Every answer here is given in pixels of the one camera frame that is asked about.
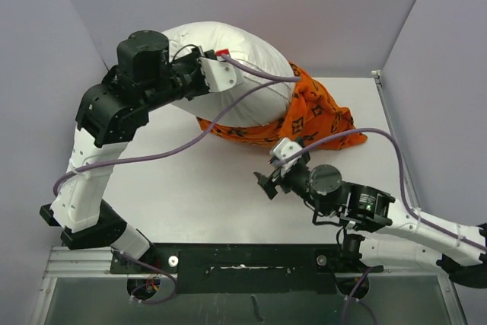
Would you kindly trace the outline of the orange patterned plush pillowcase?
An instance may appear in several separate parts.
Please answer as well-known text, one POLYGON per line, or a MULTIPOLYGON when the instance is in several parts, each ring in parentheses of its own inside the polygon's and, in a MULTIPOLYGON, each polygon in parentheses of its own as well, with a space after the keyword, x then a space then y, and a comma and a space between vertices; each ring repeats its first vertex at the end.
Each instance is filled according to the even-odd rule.
POLYGON ((300 81, 292 88, 283 117, 264 126, 230 127, 215 124, 210 131, 222 139, 271 148, 279 139, 301 138, 306 145, 355 128, 351 111, 339 106, 328 90, 305 70, 291 63, 300 81))

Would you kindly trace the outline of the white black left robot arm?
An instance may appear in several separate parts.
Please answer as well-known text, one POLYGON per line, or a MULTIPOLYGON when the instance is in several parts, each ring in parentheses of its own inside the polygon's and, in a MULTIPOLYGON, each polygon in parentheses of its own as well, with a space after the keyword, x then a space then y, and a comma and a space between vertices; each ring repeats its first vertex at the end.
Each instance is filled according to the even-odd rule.
POLYGON ((69 249, 112 247, 137 272, 154 265, 151 242, 103 200, 113 172, 107 162, 119 158, 152 110, 209 92, 202 60, 215 59, 215 51, 196 44, 184 49, 188 55, 171 56, 162 33, 134 32, 117 46, 117 64, 84 93, 68 170, 55 184, 54 201, 40 209, 48 225, 62 228, 69 249))

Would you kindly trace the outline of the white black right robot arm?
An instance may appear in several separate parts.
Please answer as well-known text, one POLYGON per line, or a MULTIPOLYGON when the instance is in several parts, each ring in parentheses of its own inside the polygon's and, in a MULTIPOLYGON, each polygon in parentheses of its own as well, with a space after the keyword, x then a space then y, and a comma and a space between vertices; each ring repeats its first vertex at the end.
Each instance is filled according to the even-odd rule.
POLYGON ((412 209, 379 189, 343 180, 332 165, 307 166, 299 158, 270 175, 254 174, 273 199, 279 191, 300 197, 314 225, 342 227, 344 269, 402 266, 444 273, 467 288, 486 287, 486 226, 462 225, 412 209))

